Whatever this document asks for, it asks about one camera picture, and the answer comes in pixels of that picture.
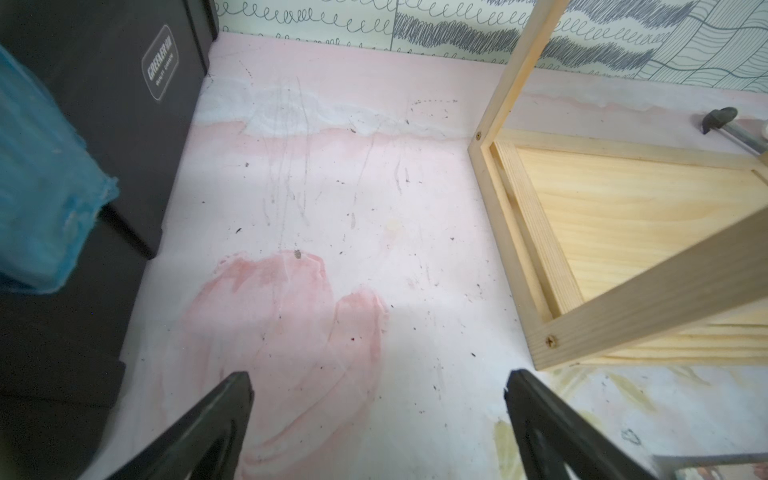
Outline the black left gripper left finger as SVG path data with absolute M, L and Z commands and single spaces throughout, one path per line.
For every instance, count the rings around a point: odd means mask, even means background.
M 230 374 L 110 477 L 232 479 L 253 400 L 248 373 Z

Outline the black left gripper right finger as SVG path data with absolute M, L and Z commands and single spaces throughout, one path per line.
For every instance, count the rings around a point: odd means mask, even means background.
M 531 372 L 510 372 L 504 391 L 529 479 L 651 479 Z

